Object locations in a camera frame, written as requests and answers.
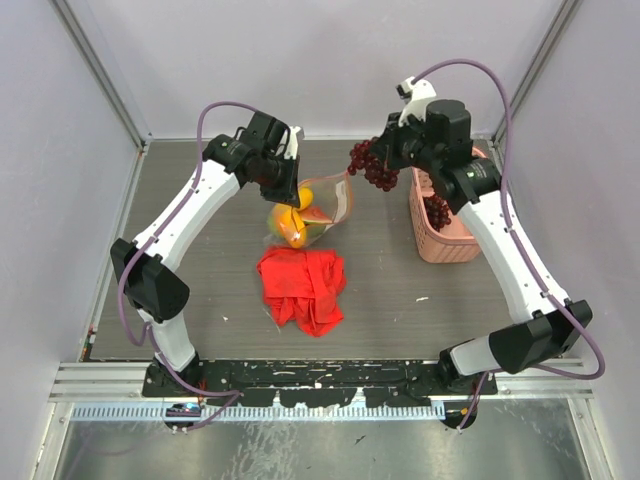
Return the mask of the clear zip bag orange zipper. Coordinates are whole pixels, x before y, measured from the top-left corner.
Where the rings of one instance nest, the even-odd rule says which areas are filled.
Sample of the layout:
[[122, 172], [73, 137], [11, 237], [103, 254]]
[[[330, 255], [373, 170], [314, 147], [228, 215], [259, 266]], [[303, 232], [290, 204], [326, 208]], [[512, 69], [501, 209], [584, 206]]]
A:
[[298, 193], [298, 208], [275, 204], [271, 209], [266, 220], [266, 244], [303, 249], [350, 216], [353, 191], [346, 171], [303, 180]]

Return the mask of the dark purple grapes toy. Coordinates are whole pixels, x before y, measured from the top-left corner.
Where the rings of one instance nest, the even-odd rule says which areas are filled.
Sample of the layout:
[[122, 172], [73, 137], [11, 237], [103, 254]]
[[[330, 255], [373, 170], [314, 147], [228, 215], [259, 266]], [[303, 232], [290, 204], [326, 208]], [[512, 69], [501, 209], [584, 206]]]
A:
[[374, 140], [365, 140], [352, 147], [346, 172], [351, 176], [362, 174], [369, 184], [389, 192], [397, 186], [399, 171], [391, 170], [385, 160], [378, 159], [370, 152]]

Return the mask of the yellow lemon toy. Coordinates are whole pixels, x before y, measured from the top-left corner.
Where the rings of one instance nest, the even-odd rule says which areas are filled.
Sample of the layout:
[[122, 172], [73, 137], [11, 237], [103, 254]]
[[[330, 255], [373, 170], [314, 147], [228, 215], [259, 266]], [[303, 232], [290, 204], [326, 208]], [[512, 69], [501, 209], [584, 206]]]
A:
[[299, 201], [300, 205], [297, 207], [298, 211], [303, 211], [309, 208], [314, 201], [314, 193], [310, 188], [302, 187], [299, 189]]

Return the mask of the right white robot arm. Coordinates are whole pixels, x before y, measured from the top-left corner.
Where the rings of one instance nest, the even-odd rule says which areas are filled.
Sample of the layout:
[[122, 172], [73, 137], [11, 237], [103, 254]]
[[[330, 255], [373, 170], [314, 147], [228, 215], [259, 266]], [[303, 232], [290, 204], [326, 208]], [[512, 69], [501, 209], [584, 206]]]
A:
[[393, 170], [426, 172], [436, 194], [480, 246], [505, 296], [510, 326], [441, 352], [437, 372], [444, 390], [459, 394], [474, 375], [492, 370], [519, 373], [565, 353], [593, 313], [572, 301], [549, 275], [500, 191], [492, 160], [474, 153], [471, 115], [458, 100], [409, 101], [389, 115], [371, 152]]

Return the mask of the green custard apple toy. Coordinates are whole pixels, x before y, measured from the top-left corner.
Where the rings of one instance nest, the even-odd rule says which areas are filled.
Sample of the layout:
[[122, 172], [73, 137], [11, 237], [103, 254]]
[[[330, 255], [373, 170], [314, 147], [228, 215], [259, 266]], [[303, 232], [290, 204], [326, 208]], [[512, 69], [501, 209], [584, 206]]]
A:
[[271, 216], [269, 216], [267, 218], [266, 224], [267, 224], [267, 227], [268, 227], [270, 235], [273, 238], [278, 238], [279, 237], [279, 230], [278, 230], [276, 224], [274, 223], [274, 219]]

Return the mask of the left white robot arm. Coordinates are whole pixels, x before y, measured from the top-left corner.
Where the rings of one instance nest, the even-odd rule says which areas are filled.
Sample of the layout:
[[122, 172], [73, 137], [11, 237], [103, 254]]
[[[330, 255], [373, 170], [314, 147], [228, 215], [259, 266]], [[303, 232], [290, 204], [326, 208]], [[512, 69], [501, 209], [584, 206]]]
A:
[[159, 216], [133, 240], [117, 239], [110, 257], [117, 278], [122, 326], [131, 305], [143, 322], [141, 335], [151, 343], [165, 385], [178, 396], [209, 396], [201, 386], [200, 359], [189, 339], [184, 316], [190, 289], [177, 274], [192, 242], [213, 215], [248, 183], [274, 203], [299, 206], [299, 143], [304, 133], [274, 116], [253, 110], [249, 123], [232, 135], [197, 141], [193, 173]]

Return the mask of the pink plastic basket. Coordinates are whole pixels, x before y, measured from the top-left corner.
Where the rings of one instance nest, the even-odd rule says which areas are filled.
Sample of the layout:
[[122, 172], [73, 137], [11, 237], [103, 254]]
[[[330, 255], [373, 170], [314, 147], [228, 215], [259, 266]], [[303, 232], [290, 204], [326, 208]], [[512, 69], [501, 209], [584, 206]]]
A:
[[476, 239], [439, 197], [430, 177], [411, 170], [409, 210], [420, 257], [429, 263], [466, 263], [480, 254]]

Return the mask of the orange mango toy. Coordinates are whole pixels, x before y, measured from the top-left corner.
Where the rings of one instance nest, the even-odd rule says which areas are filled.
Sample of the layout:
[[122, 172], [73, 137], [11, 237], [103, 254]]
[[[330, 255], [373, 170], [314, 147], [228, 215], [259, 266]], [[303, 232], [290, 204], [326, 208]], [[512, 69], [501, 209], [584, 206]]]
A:
[[272, 219], [277, 233], [292, 248], [303, 248], [307, 242], [306, 224], [299, 212], [290, 206], [277, 205], [273, 209]]

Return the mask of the watermelon slice toy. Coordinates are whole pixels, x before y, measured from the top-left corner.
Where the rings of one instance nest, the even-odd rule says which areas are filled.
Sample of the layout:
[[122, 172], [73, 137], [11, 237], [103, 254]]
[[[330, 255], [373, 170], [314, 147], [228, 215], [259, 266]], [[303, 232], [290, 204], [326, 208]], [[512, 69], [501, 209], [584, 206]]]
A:
[[332, 224], [333, 220], [318, 206], [311, 205], [309, 208], [303, 211], [298, 211], [301, 220], [307, 225], [328, 225]]

